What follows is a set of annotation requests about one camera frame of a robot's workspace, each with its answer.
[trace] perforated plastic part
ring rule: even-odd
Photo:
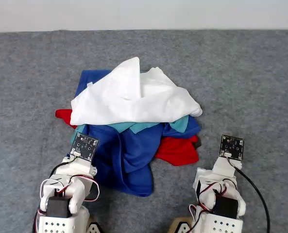
[[[187,223],[182,223],[176,232],[177,233],[187,233],[189,230],[190,230],[189,225]]]
[[[39,219],[40,233],[75,233],[75,218],[46,217]]]
[[[97,224],[91,223],[86,233],[102,233]]]
[[[81,206],[79,213],[72,217],[47,217],[39,218],[39,233],[85,233],[87,220],[89,219],[88,210]]]
[[[202,223],[202,233],[241,233],[243,221],[208,214]]]

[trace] light blue cloth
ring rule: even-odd
[[[159,124],[158,122],[143,122],[143,123],[136,123],[136,122],[122,122],[122,123],[115,123],[110,124],[108,126],[113,127],[116,129],[119,133],[127,130],[130,128],[130,130],[133,133],[138,133],[146,128],[150,128],[152,126],[155,126]],[[169,125],[176,130],[179,133],[184,133],[188,124],[188,116],[184,116],[174,122],[169,123]]]

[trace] white wire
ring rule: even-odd
[[[49,178],[49,179],[45,179],[42,183],[41,183],[41,185],[40,185],[40,192],[39,192],[39,195],[40,195],[40,199],[42,199],[42,189],[43,189],[43,185],[45,184],[45,182],[47,182],[47,181],[55,181],[55,182],[58,182],[58,183],[60,183],[61,185],[62,185],[62,188],[61,189],[63,189],[64,188],[64,185],[63,185],[63,183],[62,182],[60,182],[59,180],[56,180],[56,179],[52,179],[52,178]]]
[[[87,201],[87,202],[93,202],[93,201],[96,201],[99,196],[100,196],[100,187],[99,187],[99,184],[92,178],[89,178],[89,177],[86,177],[86,176],[79,176],[80,178],[84,178],[88,181],[92,181],[92,183],[96,184],[96,187],[97,187],[97,191],[98,191],[98,194],[96,196],[96,198],[94,198],[93,200],[84,200],[84,201]]]
[[[191,206],[194,207],[194,211],[195,211],[194,213],[191,211]],[[196,218],[195,218],[196,206],[195,206],[194,204],[190,204],[190,205],[188,206],[188,209],[189,209],[189,212],[190,212],[190,214],[191,214],[191,216],[192,216],[193,222],[196,222]]]

